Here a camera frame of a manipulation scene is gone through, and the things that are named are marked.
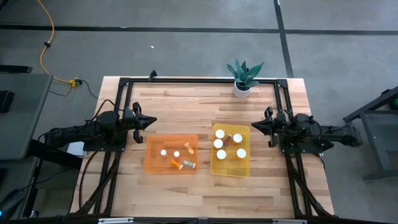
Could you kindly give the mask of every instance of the succulent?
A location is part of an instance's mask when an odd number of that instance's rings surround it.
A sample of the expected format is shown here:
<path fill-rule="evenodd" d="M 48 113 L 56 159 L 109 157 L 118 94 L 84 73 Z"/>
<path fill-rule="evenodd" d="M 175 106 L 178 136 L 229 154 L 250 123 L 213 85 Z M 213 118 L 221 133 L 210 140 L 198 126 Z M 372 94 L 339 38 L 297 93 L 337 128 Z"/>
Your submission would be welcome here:
<path fill-rule="evenodd" d="M 236 66 L 236 71 L 231 65 L 226 65 L 228 70 L 234 75 L 235 81 L 236 81 L 236 87 L 242 91 L 246 91 L 250 89 L 251 87 L 259 84 L 259 82 L 254 81 L 254 77 L 256 77 L 264 62 L 262 62 L 260 65 L 256 65 L 250 69 L 246 68 L 246 61 L 242 63 L 242 65 L 239 64 L 239 61 L 235 59 L 235 66 Z"/>

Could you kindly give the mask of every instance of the translucent orange bin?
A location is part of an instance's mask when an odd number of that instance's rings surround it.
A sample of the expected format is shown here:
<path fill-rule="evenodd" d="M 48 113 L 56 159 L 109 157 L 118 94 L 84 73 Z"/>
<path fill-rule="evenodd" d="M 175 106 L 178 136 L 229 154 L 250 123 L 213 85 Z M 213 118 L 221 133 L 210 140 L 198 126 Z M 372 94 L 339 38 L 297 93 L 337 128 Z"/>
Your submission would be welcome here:
<path fill-rule="evenodd" d="M 223 146 L 221 149 L 226 152 L 226 157 L 223 160 L 217 158 L 217 152 L 219 149 L 214 147 L 211 150 L 211 173 L 214 175 L 227 175 L 234 177 L 249 177 L 250 176 L 250 128 L 248 126 L 231 125 L 231 124 L 215 124 L 213 126 L 213 142 L 217 139 L 215 132 L 217 130 L 223 130 L 225 137 L 231 134 L 240 134 L 243 140 L 239 144 L 233 144 L 230 142 L 227 146 Z M 246 157 L 238 159 L 236 152 L 238 149 L 244 149 L 246 151 Z"/>
<path fill-rule="evenodd" d="M 184 146 L 189 143 L 194 153 L 191 155 Z M 183 165 L 178 169 L 172 160 Z M 184 161 L 195 163 L 195 168 L 184 165 Z M 145 171 L 152 174 L 194 173 L 198 169 L 198 136 L 194 134 L 168 134 L 151 135 L 147 137 L 147 152 L 145 158 Z"/>

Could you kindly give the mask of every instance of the wooden table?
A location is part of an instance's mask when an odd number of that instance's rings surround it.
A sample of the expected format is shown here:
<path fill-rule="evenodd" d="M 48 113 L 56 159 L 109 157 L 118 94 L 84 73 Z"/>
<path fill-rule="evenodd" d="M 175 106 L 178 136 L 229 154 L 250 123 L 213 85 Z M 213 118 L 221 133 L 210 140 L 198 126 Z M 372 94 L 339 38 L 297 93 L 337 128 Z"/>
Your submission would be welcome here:
<path fill-rule="evenodd" d="M 120 77 L 104 77 L 97 108 L 105 99 L 115 101 Z M 310 114 L 304 80 L 288 79 L 294 113 Z M 145 131 L 143 144 L 129 133 L 122 153 L 114 195 L 113 217 L 223 217 L 293 218 L 292 199 L 285 158 L 278 147 L 268 148 L 268 136 L 251 126 L 264 119 L 268 106 L 276 110 L 272 85 L 258 85 L 248 98 L 232 94 L 232 84 L 135 83 L 132 102 L 142 113 L 158 120 Z M 113 110 L 105 104 L 102 111 Z M 251 129 L 251 176 L 225 177 L 210 174 L 211 140 L 216 123 L 239 124 Z M 151 134 L 197 134 L 196 174 L 147 174 L 144 172 L 146 136 Z M 89 158 L 85 156 L 81 172 Z M 88 166 L 83 183 L 83 202 L 98 185 L 104 153 Z M 320 159 L 303 154 L 308 188 L 324 208 L 333 213 L 325 171 Z M 71 212 L 78 209 L 76 187 Z M 104 208 L 108 190 L 103 197 Z M 302 211 L 302 194 L 298 190 Z"/>

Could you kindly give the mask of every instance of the yellow tray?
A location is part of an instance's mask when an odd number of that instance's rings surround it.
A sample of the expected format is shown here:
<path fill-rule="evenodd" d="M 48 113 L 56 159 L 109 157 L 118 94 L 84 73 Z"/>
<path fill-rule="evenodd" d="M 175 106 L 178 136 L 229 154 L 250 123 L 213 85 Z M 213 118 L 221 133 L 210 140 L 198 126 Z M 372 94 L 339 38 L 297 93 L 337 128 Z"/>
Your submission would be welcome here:
<path fill-rule="evenodd" d="M 218 149 L 214 147 L 213 142 L 217 137 L 215 132 L 222 129 L 225 132 L 225 137 L 228 134 L 241 134 L 243 141 L 238 144 L 232 144 L 232 141 L 221 149 L 226 151 L 226 158 L 219 160 L 217 158 Z M 250 176 L 250 128 L 248 126 L 230 125 L 230 124 L 215 124 L 213 127 L 213 150 L 211 151 L 211 173 L 214 175 L 227 175 L 234 177 L 249 177 Z M 246 157 L 244 159 L 236 158 L 236 151 L 238 149 L 246 150 Z"/>

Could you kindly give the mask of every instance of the gray floor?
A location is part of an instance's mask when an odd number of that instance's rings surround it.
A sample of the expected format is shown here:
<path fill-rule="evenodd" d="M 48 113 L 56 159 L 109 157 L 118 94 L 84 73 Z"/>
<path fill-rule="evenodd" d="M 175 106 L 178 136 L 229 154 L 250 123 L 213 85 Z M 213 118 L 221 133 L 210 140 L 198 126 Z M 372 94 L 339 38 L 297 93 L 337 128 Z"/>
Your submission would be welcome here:
<path fill-rule="evenodd" d="M 46 0 L 44 4 L 59 25 L 278 27 L 272 0 Z M 398 30 L 398 1 L 280 0 L 280 6 L 286 29 Z M 49 23 L 35 1 L 23 0 L 11 1 L 0 22 Z M 34 73 L 42 72 L 39 55 L 49 35 L 0 30 L 0 63 L 28 65 Z M 321 123 L 342 124 L 343 116 L 398 85 L 396 35 L 288 35 L 287 44 L 294 75 L 305 79 L 312 113 Z M 265 61 L 262 77 L 286 77 L 279 34 L 59 31 L 45 64 L 57 77 L 85 79 L 98 94 L 105 75 L 148 75 L 155 69 L 159 75 L 229 76 L 225 63 L 233 63 L 235 57 L 251 65 Z M 49 95 L 35 135 L 92 116 L 96 100 L 85 88 L 66 98 Z M 68 89 L 54 85 L 52 90 Z M 377 171 L 366 140 L 359 148 L 337 145 L 325 153 L 325 163 L 337 215 L 398 222 L 398 179 L 362 181 L 363 175 Z M 60 168 L 46 164 L 43 175 L 53 169 Z M 61 179 L 67 184 L 57 185 Z M 37 203 L 42 215 L 65 213 L 75 182 L 76 173 L 71 172 L 43 185 Z"/>

